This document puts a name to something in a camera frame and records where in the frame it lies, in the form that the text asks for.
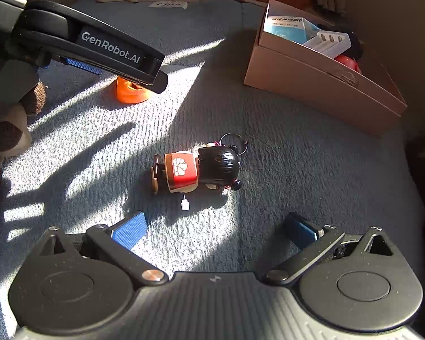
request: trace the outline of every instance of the cardboard box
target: cardboard box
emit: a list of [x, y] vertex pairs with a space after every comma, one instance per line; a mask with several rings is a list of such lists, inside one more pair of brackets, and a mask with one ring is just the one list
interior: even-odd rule
[[304, 102], [372, 135], [395, 125], [406, 102], [384, 67], [364, 46], [363, 75], [308, 47], [263, 31], [272, 15], [321, 18], [270, 0], [257, 32], [244, 84]]

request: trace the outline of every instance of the white tag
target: white tag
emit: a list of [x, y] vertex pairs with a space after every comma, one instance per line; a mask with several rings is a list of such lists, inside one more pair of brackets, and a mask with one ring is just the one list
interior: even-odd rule
[[182, 7], [186, 9], [187, 2], [185, 1], [155, 1], [148, 7]]
[[271, 25], [304, 29], [304, 20], [297, 16], [269, 16], [266, 21]]

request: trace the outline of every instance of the carpet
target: carpet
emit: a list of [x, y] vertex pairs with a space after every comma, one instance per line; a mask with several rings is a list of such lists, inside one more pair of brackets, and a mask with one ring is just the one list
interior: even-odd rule
[[[3, 167], [0, 302], [9, 335], [16, 322], [12, 278], [51, 225], [81, 233], [143, 210], [148, 234], [133, 252], [166, 271], [263, 272], [293, 254], [280, 224], [297, 211], [349, 233], [386, 229], [424, 277], [424, 208], [404, 157], [400, 127], [380, 139], [287, 98], [243, 85], [263, 9], [230, 0], [187, 9], [149, 3], [74, 7], [167, 55], [161, 95], [125, 106], [115, 77], [52, 63], [40, 71], [48, 103], [30, 124], [31, 148]], [[153, 154], [195, 150], [235, 132], [248, 139], [238, 192], [203, 188], [153, 196]]]

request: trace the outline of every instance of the stuffed animal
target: stuffed animal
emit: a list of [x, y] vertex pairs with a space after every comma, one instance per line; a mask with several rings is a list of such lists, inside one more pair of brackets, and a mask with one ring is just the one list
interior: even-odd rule
[[5, 157], [16, 156], [30, 147], [27, 117], [39, 114], [45, 100], [46, 91], [39, 82], [18, 103], [0, 111], [0, 167]]

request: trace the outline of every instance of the toy figure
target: toy figure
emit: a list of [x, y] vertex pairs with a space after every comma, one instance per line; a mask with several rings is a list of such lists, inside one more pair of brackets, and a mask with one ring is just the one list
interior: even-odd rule
[[158, 193], [159, 188], [167, 183], [170, 193], [183, 193], [181, 201], [182, 210], [189, 209], [185, 193], [195, 190], [199, 183], [205, 184], [209, 189], [222, 190], [230, 188], [239, 190], [243, 185], [238, 179], [241, 162], [239, 156], [247, 150], [247, 141], [244, 141], [244, 151], [238, 153], [238, 147], [222, 144], [225, 134], [220, 142], [208, 143], [206, 147], [198, 149], [198, 157], [191, 152], [179, 151], [167, 153], [162, 159], [159, 154], [154, 155], [154, 164], [151, 167], [153, 191]]
[[[39, 77], [36, 74], [20, 88], [25, 88], [28, 83], [32, 83], [32, 80], [35, 81], [35, 87], [26, 94], [19, 97], [18, 91], [13, 93], [15, 103], [13, 101], [0, 103], [0, 168], [5, 158], [21, 154], [31, 145], [32, 137], [28, 131], [27, 117], [39, 114], [46, 101], [45, 86], [38, 81]], [[6, 90], [7, 81], [4, 80], [0, 82], [0, 99], [5, 94], [8, 95]]]

